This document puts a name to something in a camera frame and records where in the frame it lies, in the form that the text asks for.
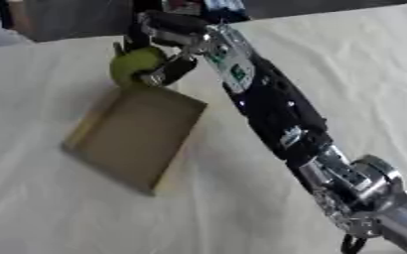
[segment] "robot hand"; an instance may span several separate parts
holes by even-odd
[[[154,11],[139,21],[153,42],[182,49],[139,78],[168,85],[197,65],[195,55],[204,56],[258,137],[346,233],[343,253],[356,253],[378,236],[407,251],[407,191],[399,172],[375,156],[350,162],[302,92],[236,30]]]

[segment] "table surface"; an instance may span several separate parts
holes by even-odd
[[[407,5],[235,25],[329,119],[352,159],[407,181]],[[339,253],[342,232],[260,143],[203,61],[177,83],[209,103],[147,197],[60,143],[112,85],[116,38],[0,48],[0,254]],[[402,253],[382,239],[363,253]]]

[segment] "wire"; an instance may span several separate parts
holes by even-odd
[[[354,238],[353,236],[347,234],[344,236],[342,245],[340,246],[340,251],[342,254],[356,254],[358,253],[367,242],[364,238]]]

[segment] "black cable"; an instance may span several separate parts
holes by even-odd
[[[6,2],[6,0],[0,0],[0,19],[3,28],[9,29],[14,25],[12,15],[9,10],[9,4]]]
[[[340,251],[342,254],[356,254],[364,247],[366,242],[367,239],[355,238],[347,234],[342,241]]]

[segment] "white table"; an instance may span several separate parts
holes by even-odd
[[[407,5],[236,25],[329,119],[351,157],[407,178]],[[178,89],[209,103],[147,197],[59,144],[111,85],[115,38],[0,48],[0,254],[339,253],[342,232],[260,143],[201,62]],[[401,253],[374,240],[363,253]]]

